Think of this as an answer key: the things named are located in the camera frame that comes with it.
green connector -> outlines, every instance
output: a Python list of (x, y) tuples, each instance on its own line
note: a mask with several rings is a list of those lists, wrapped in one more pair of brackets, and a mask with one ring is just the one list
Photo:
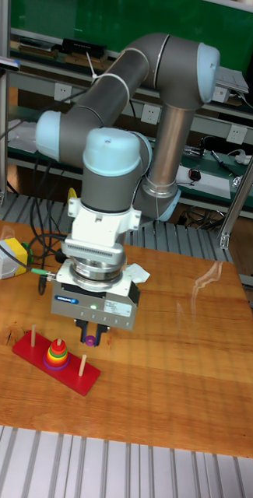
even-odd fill
[(47, 270), (41, 270), (40, 268), (31, 268), (31, 272), (38, 275), (47, 275)]

colorful ring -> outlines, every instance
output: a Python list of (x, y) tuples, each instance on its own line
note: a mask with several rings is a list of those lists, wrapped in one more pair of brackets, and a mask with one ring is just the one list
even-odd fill
[(51, 343), (51, 348), (54, 350), (54, 351), (61, 351), (63, 349), (63, 346), (65, 347), (65, 342), (63, 341), (63, 339), (61, 339), (61, 344), (57, 344), (57, 339), (55, 339), (52, 343)]
[(68, 353), (65, 356), (63, 356), (62, 358), (59, 358), (59, 359), (53, 358), (51, 356), (51, 354), (49, 353), (49, 351), (47, 351), (47, 354), (45, 355), (47, 362), (50, 363), (51, 365), (62, 365), (63, 363), (65, 363), (67, 356), (68, 356)]
[(69, 354), (68, 354), (68, 359), (67, 361), (64, 363), (64, 365), (60, 365), (60, 366), (51, 366), (51, 365), (48, 365), (47, 361), (45, 360), (45, 354), (44, 354), (44, 358), (43, 358), (43, 361), (44, 361), (44, 365), (49, 369), (49, 370), (61, 370), (62, 368), (65, 368), (68, 363), (69, 363)]
[(59, 353), (59, 354), (57, 354), (57, 353), (55, 353), (55, 352), (51, 351), (51, 348), (49, 348), (49, 350), (48, 350), (48, 351), (49, 351), (49, 354), (50, 354), (53, 358), (62, 358), (63, 356), (65, 356), (65, 355), (67, 354), (68, 349), (67, 349), (67, 348), (65, 348), (64, 352)]
[(95, 337), (93, 335), (87, 335), (86, 337), (86, 345), (94, 345)]

power outlet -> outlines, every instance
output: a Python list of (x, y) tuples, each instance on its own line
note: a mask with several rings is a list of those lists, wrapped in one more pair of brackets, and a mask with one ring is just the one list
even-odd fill
[(235, 124), (232, 124), (230, 132), (227, 136), (227, 142), (241, 144), (243, 143), (247, 132), (248, 128), (245, 128), (244, 126), (235, 126)]
[(60, 102), (67, 98), (67, 96), (72, 95), (72, 86), (64, 85), (63, 83), (55, 83), (54, 88), (54, 100)]
[(149, 106), (149, 104), (145, 103), (144, 108), (142, 110), (141, 121), (143, 123), (149, 123), (150, 125), (157, 125), (158, 118), (160, 115), (160, 107), (158, 106)]

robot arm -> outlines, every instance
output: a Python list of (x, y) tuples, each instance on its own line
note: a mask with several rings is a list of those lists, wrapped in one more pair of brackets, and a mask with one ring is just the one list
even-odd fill
[[(155, 153), (135, 206), (155, 219), (158, 199), (159, 214), (169, 218), (177, 194), (175, 177), (192, 120), (195, 111), (213, 96), (219, 63), (218, 50), (203, 43), (164, 33), (139, 38), (122, 51), (67, 114), (48, 111), (41, 116), (37, 148), (56, 160), (81, 167), (91, 130), (112, 126), (141, 84), (159, 90), (163, 111)], [(141, 137), (139, 141), (144, 173), (149, 147)], [(89, 180), (86, 171), (84, 174), (86, 184)], [(119, 190), (125, 191), (124, 181)]]
[[(123, 269), (124, 235), (138, 229), (141, 212), (155, 219), (158, 206), (164, 220), (170, 217), (192, 119), (212, 98), (219, 59), (204, 44), (147, 35), (126, 47), (67, 114), (48, 111), (38, 121), (40, 152), (84, 166), (81, 199), (69, 201), (72, 233), (61, 245), (68, 259), (51, 306), (75, 319), (82, 342), (88, 321), (98, 323), (95, 345), (109, 327), (132, 330), (139, 290)], [(163, 101), (153, 159), (145, 137), (109, 128), (142, 83)]]

metal grating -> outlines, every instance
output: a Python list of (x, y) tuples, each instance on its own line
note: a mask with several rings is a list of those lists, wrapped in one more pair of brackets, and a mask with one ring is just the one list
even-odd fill
[[(15, 195), (8, 192), (6, 202), (0, 208), (0, 219), (29, 224), (32, 200), (32, 198), (25, 195)], [(44, 228), (48, 229), (48, 212), (45, 200), (40, 200), (40, 214)], [(53, 218), (52, 230), (59, 228), (63, 233), (70, 231), (72, 220), (68, 217), (67, 204), (53, 202), (51, 214)], [(33, 221), (35, 226), (39, 227), (36, 214)], [(220, 249), (216, 233), (191, 227), (187, 228), (182, 225), (175, 226), (171, 223), (147, 223), (145, 226), (141, 226), (138, 231), (127, 232), (125, 243), (148, 249), (157, 249), (158, 251), (194, 256), (195, 258), (232, 262), (230, 252)]]
[(253, 498), (253, 459), (0, 426), (0, 498)]

